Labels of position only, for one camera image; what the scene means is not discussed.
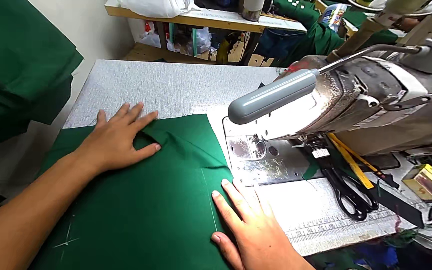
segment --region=right hand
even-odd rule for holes
[[[233,232],[237,246],[224,233],[211,236],[223,256],[236,270],[308,269],[314,268],[294,250],[259,186],[248,190],[240,180],[231,184],[223,179],[223,189],[231,198],[241,218],[216,190],[213,200],[224,221]]]

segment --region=hand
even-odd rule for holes
[[[157,143],[140,150],[135,150],[133,146],[136,133],[158,116],[158,112],[153,111],[136,120],[142,109],[142,102],[131,110],[129,104],[124,103],[107,122],[106,113],[100,109],[93,132],[70,155],[77,156],[78,160],[94,169],[96,174],[121,169],[154,155],[161,149]]]
[[[233,180],[233,184],[226,179],[221,182],[242,220],[218,191],[214,190],[212,196],[224,221],[233,232],[237,246],[219,231],[213,233],[211,240],[219,246],[221,253],[234,269],[314,270],[294,250],[259,186],[254,185],[252,191],[244,187],[239,180]]]

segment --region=spool of thread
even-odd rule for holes
[[[244,0],[243,18],[252,22],[259,21],[264,3],[265,0]]]

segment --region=fingernail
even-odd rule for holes
[[[219,236],[217,236],[216,234],[213,234],[211,236],[211,240],[213,240],[216,244],[219,244],[219,242],[221,241],[221,239],[219,238]]]

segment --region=finger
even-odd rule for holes
[[[264,192],[261,190],[261,187],[258,185],[258,183],[254,184],[254,191],[258,196],[259,203],[261,204],[261,209],[263,213],[268,217],[274,217],[273,209],[271,208],[268,199],[266,198]]]
[[[127,121],[128,124],[133,123],[136,120],[136,117],[141,113],[142,109],[143,103],[140,101],[124,116],[125,121]]]
[[[248,202],[244,199],[243,195],[241,195],[241,193],[236,190],[230,181],[223,179],[223,181],[221,181],[221,185],[223,186],[225,192],[229,195],[229,198],[231,198],[231,201],[233,202],[237,211],[240,213],[243,221],[248,221],[248,218],[254,216],[254,212],[249,206]]]
[[[111,119],[109,120],[110,122],[113,122],[115,120],[121,119],[123,116],[125,116],[128,113],[129,110],[129,103],[124,103],[119,110],[117,110],[116,114],[111,117]]]
[[[234,233],[235,231],[240,229],[243,225],[243,222],[238,217],[238,215],[236,215],[233,208],[231,208],[231,206],[224,199],[221,193],[219,193],[217,190],[214,190],[211,196],[213,197],[213,201],[219,213],[221,214],[231,231]]]
[[[262,213],[261,205],[254,189],[245,187],[240,179],[233,179],[233,185],[241,193],[243,198],[248,202],[251,209],[256,213]]]
[[[106,124],[106,113],[103,109],[99,109],[96,116],[96,126],[94,128],[100,128]]]
[[[240,253],[228,236],[222,232],[216,231],[211,236],[211,240],[218,245],[223,256],[235,270],[244,270]]]
[[[149,123],[151,123],[157,116],[158,111],[153,111],[152,113],[146,114],[140,119],[134,121],[134,123],[131,124],[131,127],[133,127],[136,132],[139,132]]]
[[[158,143],[153,143],[146,147],[143,147],[135,151],[133,162],[138,163],[144,159],[147,159],[148,157],[156,154],[156,152],[158,152],[160,149],[161,145],[159,145]]]

